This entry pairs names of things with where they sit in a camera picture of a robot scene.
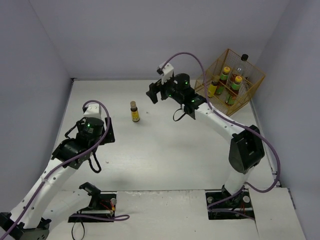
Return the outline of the clear bottle black cap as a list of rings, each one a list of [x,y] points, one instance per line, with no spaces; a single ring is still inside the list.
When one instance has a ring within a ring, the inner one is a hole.
[[[247,71],[247,60],[249,58],[248,54],[242,54],[240,61],[237,63],[237,65],[234,67],[235,75],[241,76],[242,79],[248,79],[248,71]]]

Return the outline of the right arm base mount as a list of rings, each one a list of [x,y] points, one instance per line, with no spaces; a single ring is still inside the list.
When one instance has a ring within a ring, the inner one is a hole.
[[[248,190],[238,196],[209,207],[207,216],[210,221],[255,219],[255,213]]]

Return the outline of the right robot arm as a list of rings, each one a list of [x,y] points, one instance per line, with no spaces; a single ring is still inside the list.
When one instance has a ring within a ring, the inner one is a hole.
[[[231,172],[222,186],[221,200],[225,205],[233,206],[239,201],[238,192],[245,185],[250,172],[265,156],[262,140],[257,136],[260,130],[255,125],[242,128],[225,114],[210,108],[206,98],[191,87],[190,76],[186,73],[177,74],[165,83],[161,79],[151,83],[146,95],[154,104],[158,102],[157,94],[162,100],[175,100],[185,115],[207,124],[229,144]]]

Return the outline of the green-label sauce bottle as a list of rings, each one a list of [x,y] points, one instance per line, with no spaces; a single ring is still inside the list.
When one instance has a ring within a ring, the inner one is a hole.
[[[230,73],[231,69],[228,66],[225,66],[222,70],[222,73],[219,77],[219,82],[217,85],[217,89],[215,91],[216,95],[221,95],[226,87],[227,81],[228,81],[228,77],[229,77],[229,73]]]
[[[234,78],[234,80],[231,82],[230,89],[225,99],[225,103],[227,105],[232,106],[236,102],[242,81],[243,81],[242,76],[237,75]]]

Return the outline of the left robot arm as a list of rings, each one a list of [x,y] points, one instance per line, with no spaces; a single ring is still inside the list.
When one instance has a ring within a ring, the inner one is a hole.
[[[62,185],[91,159],[96,159],[99,146],[115,142],[111,118],[101,120],[83,117],[75,124],[75,138],[67,137],[53,151],[43,174],[22,199],[9,212],[0,214],[1,237],[15,240],[45,240],[62,221],[78,210],[96,209],[100,204],[101,191],[89,182],[83,183],[72,195],[53,207],[50,202]]]

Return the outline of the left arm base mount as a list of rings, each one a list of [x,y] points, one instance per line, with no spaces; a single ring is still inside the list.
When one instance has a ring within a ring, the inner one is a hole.
[[[111,219],[115,217],[117,204],[117,193],[116,192],[102,192],[100,200],[95,207],[86,207],[78,210],[75,215],[85,215],[88,217],[75,217],[70,216],[67,220],[68,223],[109,223],[97,218]]]

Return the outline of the small yellow-label brown bottle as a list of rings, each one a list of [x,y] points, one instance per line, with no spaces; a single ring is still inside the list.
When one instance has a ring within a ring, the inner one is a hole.
[[[137,123],[140,121],[140,116],[138,112],[138,107],[135,101],[130,102],[131,119],[133,122]]]

